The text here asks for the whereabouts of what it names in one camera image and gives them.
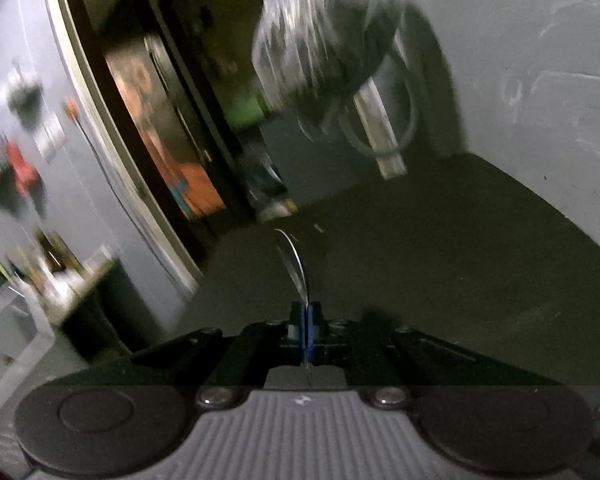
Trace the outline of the wooden counter shelf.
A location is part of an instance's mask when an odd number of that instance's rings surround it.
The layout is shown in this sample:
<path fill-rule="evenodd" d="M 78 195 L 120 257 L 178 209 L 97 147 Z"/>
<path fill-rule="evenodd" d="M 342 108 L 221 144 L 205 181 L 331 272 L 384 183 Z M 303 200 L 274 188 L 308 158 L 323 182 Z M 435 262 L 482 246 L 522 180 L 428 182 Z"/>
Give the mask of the wooden counter shelf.
<path fill-rule="evenodd" d="M 118 265 L 118 257 L 100 246 L 83 261 L 83 270 L 52 273 L 41 257 L 34 260 L 33 284 L 24 293 L 27 302 L 40 310 L 50 325 L 64 324 Z"/>

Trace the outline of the white wall switch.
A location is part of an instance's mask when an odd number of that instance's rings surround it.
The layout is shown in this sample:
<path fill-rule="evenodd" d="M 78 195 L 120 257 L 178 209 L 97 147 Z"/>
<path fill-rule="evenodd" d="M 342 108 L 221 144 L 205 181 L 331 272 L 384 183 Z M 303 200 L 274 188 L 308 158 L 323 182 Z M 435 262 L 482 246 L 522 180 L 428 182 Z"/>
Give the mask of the white wall switch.
<path fill-rule="evenodd" d="M 33 139 L 43 159 L 51 162 L 66 140 L 66 133 L 58 115 L 55 113 L 48 115 Z"/>

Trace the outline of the butter knife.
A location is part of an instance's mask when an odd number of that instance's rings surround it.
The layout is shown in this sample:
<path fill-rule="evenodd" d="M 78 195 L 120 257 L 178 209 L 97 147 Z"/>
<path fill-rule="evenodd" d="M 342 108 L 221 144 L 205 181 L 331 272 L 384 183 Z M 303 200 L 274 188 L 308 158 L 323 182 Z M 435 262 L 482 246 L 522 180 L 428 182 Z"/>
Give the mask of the butter knife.
<path fill-rule="evenodd" d="M 300 301 L 307 307 L 310 304 L 310 286 L 294 238 L 282 229 L 275 229 L 274 233 L 280 258 L 298 292 Z"/>

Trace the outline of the white perforated utensil basket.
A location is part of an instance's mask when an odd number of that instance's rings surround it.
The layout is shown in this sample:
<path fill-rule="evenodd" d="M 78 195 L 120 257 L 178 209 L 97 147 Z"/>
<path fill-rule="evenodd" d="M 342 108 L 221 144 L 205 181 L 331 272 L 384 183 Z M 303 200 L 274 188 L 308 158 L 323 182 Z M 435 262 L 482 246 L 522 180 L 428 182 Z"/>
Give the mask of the white perforated utensil basket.
<path fill-rule="evenodd" d="M 16 286 L 0 287 L 0 411 L 53 348 L 55 335 L 41 307 Z"/>

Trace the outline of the orange wall hook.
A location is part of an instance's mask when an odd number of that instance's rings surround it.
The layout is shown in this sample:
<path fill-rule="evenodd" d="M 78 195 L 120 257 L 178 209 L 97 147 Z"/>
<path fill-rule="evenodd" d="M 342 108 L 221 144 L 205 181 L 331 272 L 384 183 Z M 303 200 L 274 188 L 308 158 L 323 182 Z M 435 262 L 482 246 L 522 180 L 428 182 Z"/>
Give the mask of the orange wall hook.
<path fill-rule="evenodd" d="M 73 99 L 65 99 L 65 101 L 62 103 L 62 108 L 64 109 L 65 115 L 68 117 L 69 120 L 71 120 L 72 122 L 79 121 L 80 112 L 78 106 L 76 105 L 76 102 L 74 102 Z"/>

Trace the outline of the plastic bag of dark contents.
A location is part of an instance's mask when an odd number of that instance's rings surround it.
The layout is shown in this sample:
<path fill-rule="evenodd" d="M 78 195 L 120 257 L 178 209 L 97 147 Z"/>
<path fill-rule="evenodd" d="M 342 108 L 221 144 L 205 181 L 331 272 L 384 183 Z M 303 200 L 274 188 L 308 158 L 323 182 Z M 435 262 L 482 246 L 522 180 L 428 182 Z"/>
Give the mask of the plastic bag of dark contents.
<path fill-rule="evenodd" d="M 268 106 L 327 124 L 376 72 L 406 0 L 262 0 L 252 65 Z"/>

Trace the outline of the red net bag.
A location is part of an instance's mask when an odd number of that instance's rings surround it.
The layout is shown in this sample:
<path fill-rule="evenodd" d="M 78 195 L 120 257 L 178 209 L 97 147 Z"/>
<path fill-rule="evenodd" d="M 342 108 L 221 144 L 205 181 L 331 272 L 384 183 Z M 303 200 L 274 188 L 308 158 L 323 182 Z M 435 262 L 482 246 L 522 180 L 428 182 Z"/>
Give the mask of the red net bag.
<path fill-rule="evenodd" d="M 22 197 L 33 197 L 43 192 L 43 181 L 35 166 L 23 156 L 20 147 L 15 142 L 6 144 L 5 153 L 12 167 L 15 178 L 15 188 Z"/>

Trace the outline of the green box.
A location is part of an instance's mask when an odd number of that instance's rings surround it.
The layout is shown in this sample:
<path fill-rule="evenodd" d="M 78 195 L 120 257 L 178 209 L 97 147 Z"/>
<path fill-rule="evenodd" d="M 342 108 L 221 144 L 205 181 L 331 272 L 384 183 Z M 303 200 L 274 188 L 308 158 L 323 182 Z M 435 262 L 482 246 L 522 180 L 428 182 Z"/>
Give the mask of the green box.
<path fill-rule="evenodd" d="M 268 106 L 263 96 L 255 94 L 235 102 L 226 112 L 227 125 L 234 130 L 242 130 L 263 122 L 268 116 Z"/>

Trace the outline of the hanging grey bag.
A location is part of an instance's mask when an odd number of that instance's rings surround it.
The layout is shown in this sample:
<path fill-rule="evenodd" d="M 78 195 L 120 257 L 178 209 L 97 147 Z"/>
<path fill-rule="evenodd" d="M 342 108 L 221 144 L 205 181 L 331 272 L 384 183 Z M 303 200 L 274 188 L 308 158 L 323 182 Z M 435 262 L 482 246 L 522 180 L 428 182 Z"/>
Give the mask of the hanging grey bag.
<path fill-rule="evenodd" d="M 4 96 L 8 109 L 21 117 L 27 115 L 40 99 L 42 84 L 35 73 L 24 72 L 18 64 L 7 74 Z"/>

